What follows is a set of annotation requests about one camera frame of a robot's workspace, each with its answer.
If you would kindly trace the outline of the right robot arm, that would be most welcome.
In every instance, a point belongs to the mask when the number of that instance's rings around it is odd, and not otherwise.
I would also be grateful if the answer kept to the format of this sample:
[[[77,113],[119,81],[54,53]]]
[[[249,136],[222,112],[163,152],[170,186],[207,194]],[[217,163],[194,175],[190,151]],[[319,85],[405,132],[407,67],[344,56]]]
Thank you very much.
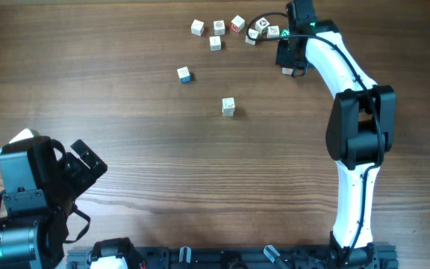
[[[361,70],[337,26],[316,18],[312,1],[289,1],[285,16],[289,34],[278,43],[276,63],[301,72],[313,67],[334,98],[325,144],[339,190],[326,264],[379,268],[370,218],[376,177],[393,144],[396,94]]]

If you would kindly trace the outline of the wooden block pale picture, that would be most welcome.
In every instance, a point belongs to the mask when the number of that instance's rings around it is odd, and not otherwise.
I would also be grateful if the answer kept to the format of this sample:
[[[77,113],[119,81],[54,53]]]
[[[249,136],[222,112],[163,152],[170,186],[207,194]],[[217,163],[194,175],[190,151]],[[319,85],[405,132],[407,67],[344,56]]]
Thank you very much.
[[[234,110],[234,109],[235,109],[234,98],[230,97],[230,98],[224,98],[222,100],[223,111]]]

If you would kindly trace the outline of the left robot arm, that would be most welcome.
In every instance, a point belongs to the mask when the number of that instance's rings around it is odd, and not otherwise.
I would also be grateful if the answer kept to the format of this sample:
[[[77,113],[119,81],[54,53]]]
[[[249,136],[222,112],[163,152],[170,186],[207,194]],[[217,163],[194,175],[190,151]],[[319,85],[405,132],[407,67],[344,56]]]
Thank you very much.
[[[5,145],[0,153],[0,268],[56,268],[70,243],[67,220],[80,211],[76,199],[108,166],[82,140],[67,152],[48,136]]]

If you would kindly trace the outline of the wooden block with drawing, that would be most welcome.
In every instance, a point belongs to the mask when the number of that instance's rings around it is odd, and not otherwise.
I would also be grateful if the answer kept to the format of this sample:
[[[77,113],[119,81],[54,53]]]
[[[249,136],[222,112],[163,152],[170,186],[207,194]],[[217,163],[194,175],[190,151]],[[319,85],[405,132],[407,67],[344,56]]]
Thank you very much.
[[[234,111],[235,111],[235,108],[223,108],[222,109],[222,115],[224,117],[233,117]]]

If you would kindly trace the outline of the wooden block red frame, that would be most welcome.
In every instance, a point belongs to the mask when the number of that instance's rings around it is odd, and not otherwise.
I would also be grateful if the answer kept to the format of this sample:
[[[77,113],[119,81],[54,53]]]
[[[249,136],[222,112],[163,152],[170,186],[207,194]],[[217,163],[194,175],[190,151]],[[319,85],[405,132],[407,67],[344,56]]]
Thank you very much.
[[[281,68],[281,72],[285,75],[292,75],[293,73],[293,69],[291,68],[286,68],[286,67],[282,67]]]

